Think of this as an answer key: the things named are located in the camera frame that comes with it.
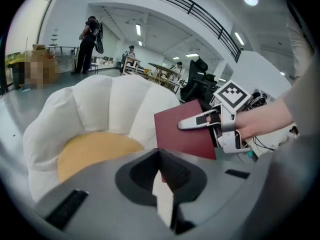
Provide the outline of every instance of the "robotic hand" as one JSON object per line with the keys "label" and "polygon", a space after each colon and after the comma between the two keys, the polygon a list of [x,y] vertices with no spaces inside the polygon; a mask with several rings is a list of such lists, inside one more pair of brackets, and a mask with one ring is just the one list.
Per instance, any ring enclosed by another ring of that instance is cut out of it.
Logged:
{"label": "robotic hand", "polygon": [[[252,100],[252,96],[232,80],[218,89],[214,96],[219,102],[211,110],[180,121],[178,128],[188,130],[212,127],[216,143],[225,153],[249,152],[250,148],[241,148],[242,139],[236,130],[236,116]],[[221,114],[221,120],[214,114]],[[208,116],[213,119],[211,122],[208,122]]]}

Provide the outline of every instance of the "cable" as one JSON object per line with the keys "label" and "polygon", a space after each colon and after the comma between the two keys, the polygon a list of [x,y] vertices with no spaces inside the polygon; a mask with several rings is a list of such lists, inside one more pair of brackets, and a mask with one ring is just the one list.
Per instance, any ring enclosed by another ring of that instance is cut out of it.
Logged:
{"label": "cable", "polygon": [[260,147],[260,148],[264,148],[264,149],[267,149],[267,150],[270,150],[270,151],[275,151],[274,148],[270,148],[270,147],[265,146],[256,136],[253,137],[253,143],[256,144],[256,145],[257,145],[258,147]]}

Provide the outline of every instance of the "black slot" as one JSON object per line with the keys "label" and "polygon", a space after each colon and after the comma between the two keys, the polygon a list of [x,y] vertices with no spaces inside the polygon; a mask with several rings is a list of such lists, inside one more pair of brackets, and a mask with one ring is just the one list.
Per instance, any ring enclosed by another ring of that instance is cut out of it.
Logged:
{"label": "black slot", "polygon": [[52,226],[63,230],[89,194],[82,190],[72,191],[45,219]]}
{"label": "black slot", "polygon": [[228,169],[225,171],[225,174],[229,174],[241,179],[247,179],[250,175],[249,172],[244,172],[244,171],[239,171],[239,170],[234,170],[234,169]]}

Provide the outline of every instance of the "railing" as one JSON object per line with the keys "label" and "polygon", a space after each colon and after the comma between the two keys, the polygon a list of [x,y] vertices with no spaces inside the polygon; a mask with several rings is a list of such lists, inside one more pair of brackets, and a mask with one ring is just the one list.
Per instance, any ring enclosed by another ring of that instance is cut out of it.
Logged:
{"label": "railing", "polygon": [[175,5],[182,9],[190,16],[196,18],[203,23],[208,29],[210,29],[216,37],[223,43],[223,45],[229,50],[232,57],[236,62],[240,57],[241,50],[236,45],[235,41],[225,30],[225,28],[205,9],[192,0],[164,0],[168,3]]}

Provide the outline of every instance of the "red folder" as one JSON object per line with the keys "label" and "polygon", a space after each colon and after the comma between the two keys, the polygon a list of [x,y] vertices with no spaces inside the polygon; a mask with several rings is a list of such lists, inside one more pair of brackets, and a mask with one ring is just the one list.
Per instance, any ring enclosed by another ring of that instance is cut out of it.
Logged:
{"label": "red folder", "polygon": [[202,112],[199,102],[193,100],[155,114],[154,122],[158,148],[215,160],[215,148],[207,127],[179,130],[177,126],[181,120]]}

